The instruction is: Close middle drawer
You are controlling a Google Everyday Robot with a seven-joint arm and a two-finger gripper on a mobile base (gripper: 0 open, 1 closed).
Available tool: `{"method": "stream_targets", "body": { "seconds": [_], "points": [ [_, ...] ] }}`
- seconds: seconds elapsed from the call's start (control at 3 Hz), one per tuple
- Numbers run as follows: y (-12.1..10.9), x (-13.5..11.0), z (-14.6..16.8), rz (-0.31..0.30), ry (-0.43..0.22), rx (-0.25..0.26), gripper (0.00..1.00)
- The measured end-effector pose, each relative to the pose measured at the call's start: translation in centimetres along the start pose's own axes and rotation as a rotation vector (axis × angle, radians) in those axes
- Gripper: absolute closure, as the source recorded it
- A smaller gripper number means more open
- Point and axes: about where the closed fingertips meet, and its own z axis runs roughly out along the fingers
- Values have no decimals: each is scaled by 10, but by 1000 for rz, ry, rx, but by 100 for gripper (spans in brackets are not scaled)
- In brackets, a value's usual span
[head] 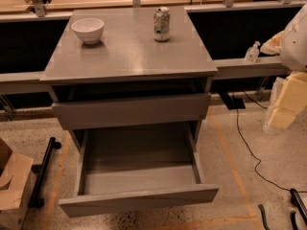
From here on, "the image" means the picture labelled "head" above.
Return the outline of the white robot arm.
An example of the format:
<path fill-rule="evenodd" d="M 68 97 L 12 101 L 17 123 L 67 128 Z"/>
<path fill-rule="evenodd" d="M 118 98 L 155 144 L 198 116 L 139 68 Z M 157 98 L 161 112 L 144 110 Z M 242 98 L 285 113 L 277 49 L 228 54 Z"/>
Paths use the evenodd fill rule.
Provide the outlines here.
<path fill-rule="evenodd" d="M 291 70 L 273 84 L 270 106 L 263 126 L 269 134 L 285 131 L 307 107 L 307 4 L 285 29 L 265 42 L 260 52 L 280 55 L 281 64 Z"/>

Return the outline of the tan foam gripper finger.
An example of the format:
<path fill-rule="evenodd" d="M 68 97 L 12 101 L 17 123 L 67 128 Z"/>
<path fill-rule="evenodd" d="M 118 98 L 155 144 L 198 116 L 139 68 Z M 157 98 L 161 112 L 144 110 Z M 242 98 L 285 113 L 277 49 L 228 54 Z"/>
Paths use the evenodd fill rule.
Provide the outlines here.
<path fill-rule="evenodd" d="M 279 55 L 281 49 L 281 39 L 284 32 L 275 34 L 271 39 L 266 41 L 260 48 L 260 52 L 267 55 Z"/>
<path fill-rule="evenodd" d="M 307 73 L 293 71 L 286 79 L 277 77 L 263 130 L 271 135 L 285 131 L 307 107 Z"/>

